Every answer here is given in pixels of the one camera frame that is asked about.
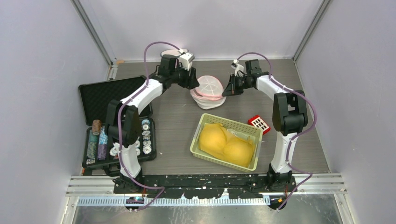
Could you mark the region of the white pink-zipper laundry bag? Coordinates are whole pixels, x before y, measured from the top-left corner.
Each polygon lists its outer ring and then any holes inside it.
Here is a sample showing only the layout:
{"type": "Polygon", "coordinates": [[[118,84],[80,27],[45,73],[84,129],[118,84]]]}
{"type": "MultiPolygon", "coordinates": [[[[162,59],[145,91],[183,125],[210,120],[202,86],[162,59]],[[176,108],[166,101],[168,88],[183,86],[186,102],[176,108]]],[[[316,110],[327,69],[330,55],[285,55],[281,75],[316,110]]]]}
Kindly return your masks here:
{"type": "Polygon", "coordinates": [[[224,87],[216,77],[201,76],[198,82],[199,86],[190,90],[190,94],[200,108],[209,110],[224,104],[224,87]]]}

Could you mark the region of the white grey-zipper laundry bag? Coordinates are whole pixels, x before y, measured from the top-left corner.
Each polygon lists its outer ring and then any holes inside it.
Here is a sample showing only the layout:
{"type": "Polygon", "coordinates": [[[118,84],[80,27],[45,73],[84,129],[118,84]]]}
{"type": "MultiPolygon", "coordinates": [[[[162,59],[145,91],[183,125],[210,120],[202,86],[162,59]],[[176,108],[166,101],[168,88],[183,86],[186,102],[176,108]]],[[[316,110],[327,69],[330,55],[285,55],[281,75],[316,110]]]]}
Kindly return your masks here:
{"type": "Polygon", "coordinates": [[[187,53],[187,49],[168,49],[160,53],[160,57],[163,57],[164,55],[171,55],[175,56],[176,58],[180,57],[183,53],[187,53]]]}

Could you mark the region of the yellow bra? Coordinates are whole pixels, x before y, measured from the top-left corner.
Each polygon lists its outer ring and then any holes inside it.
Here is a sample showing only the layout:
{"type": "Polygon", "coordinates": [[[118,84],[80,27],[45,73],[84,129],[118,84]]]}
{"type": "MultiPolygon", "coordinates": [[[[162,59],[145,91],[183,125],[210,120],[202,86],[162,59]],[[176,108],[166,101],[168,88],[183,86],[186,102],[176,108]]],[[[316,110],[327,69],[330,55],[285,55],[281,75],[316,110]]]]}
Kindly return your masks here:
{"type": "Polygon", "coordinates": [[[249,166],[255,150],[254,141],[250,137],[239,138],[218,123],[205,125],[198,141],[200,150],[242,167],[249,166]]]}

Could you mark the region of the red toy block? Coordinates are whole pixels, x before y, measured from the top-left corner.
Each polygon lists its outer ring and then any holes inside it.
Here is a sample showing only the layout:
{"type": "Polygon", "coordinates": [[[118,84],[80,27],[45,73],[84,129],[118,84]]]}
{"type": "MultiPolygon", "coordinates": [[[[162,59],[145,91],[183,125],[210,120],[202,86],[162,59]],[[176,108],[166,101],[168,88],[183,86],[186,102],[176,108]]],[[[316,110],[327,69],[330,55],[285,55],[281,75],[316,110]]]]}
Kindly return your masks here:
{"type": "Polygon", "coordinates": [[[263,135],[265,135],[271,130],[270,126],[264,121],[264,119],[260,115],[255,115],[251,117],[247,121],[247,123],[251,126],[261,129],[263,135]]]}

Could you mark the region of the green plastic basket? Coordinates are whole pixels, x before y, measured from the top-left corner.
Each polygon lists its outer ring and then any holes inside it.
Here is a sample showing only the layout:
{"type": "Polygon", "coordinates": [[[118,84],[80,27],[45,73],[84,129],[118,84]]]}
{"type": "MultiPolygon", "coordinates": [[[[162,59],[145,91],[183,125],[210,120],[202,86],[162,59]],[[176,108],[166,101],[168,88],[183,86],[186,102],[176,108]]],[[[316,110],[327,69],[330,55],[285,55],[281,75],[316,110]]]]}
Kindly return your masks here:
{"type": "Polygon", "coordinates": [[[262,133],[257,127],[204,113],[190,152],[197,158],[242,172],[255,171],[262,133]]]}

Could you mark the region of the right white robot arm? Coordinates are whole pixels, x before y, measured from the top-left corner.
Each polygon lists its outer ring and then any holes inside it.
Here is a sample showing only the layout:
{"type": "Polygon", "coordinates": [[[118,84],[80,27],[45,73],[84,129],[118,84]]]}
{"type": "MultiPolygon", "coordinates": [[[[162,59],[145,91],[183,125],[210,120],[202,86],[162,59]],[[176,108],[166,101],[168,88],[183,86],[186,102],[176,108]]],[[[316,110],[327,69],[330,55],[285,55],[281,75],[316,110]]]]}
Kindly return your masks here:
{"type": "Polygon", "coordinates": [[[241,65],[235,59],[231,67],[228,85],[222,96],[236,96],[245,89],[255,88],[273,100],[272,124],[277,132],[276,149],[265,178],[266,188],[280,191],[292,184],[292,157],[298,134],[308,124],[304,92],[294,91],[262,71],[259,61],[249,60],[241,65]]]}

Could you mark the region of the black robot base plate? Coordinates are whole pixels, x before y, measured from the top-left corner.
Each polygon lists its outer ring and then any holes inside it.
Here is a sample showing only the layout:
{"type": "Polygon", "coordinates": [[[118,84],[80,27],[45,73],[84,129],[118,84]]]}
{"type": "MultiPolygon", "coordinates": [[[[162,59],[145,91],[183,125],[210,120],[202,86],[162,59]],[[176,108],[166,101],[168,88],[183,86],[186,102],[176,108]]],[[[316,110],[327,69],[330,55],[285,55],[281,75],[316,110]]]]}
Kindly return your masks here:
{"type": "Polygon", "coordinates": [[[230,199],[260,198],[263,193],[285,197],[297,184],[294,177],[270,183],[265,174],[143,175],[138,183],[120,176],[113,183],[115,194],[139,194],[150,199],[219,199],[224,193],[230,199]]]}

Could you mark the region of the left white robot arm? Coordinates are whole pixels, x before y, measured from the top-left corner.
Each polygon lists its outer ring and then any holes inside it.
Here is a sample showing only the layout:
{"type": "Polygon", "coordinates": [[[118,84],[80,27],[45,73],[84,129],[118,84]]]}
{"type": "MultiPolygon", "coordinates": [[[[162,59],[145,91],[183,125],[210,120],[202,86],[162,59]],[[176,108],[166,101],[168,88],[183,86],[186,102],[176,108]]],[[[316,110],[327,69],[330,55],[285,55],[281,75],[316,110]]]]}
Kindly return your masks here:
{"type": "Polygon", "coordinates": [[[120,172],[126,177],[125,187],[132,193],[142,190],[143,180],[138,177],[141,166],[134,147],[142,133],[140,114],[154,99],[161,96],[173,84],[186,89],[199,86],[196,69],[192,66],[195,56],[183,52],[179,56],[163,55],[154,73],[131,95],[122,100],[112,100],[107,109],[105,132],[118,144],[120,172]]]}

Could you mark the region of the black poker chip case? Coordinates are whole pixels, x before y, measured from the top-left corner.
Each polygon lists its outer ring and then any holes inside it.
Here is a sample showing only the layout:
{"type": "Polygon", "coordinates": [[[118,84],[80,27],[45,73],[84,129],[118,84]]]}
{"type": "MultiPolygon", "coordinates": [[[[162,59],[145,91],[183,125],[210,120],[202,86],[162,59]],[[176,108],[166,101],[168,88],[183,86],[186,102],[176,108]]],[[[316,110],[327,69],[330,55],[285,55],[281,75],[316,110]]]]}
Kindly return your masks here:
{"type": "MultiPolygon", "coordinates": [[[[92,175],[95,170],[102,170],[108,176],[119,175],[118,144],[107,138],[104,133],[108,104],[112,100],[121,100],[127,97],[144,82],[145,77],[140,76],[79,86],[85,122],[88,125],[82,161],[83,175],[92,175]],[[95,119],[102,122],[101,132],[98,136],[92,134],[92,121],[95,119]]],[[[141,134],[134,144],[139,162],[152,161],[157,157],[155,123],[151,117],[152,114],[151,104],[146,106],[140,114],[143,130],[149,133],[141,134]]]]}

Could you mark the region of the brown poker chip stack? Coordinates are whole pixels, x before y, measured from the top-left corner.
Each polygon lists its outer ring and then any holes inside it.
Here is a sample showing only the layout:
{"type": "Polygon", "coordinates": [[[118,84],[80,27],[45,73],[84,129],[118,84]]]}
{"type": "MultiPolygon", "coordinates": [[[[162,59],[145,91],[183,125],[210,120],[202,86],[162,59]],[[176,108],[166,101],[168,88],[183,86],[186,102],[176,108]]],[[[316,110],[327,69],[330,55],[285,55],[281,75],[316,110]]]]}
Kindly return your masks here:
{"type": "Polygon", "coordinates": [[[101,127],[102,127],[102,122],[99,119],[95,119],[92,121],[92,134],[94,136],[100,135],[101,132],[101,127]]]}

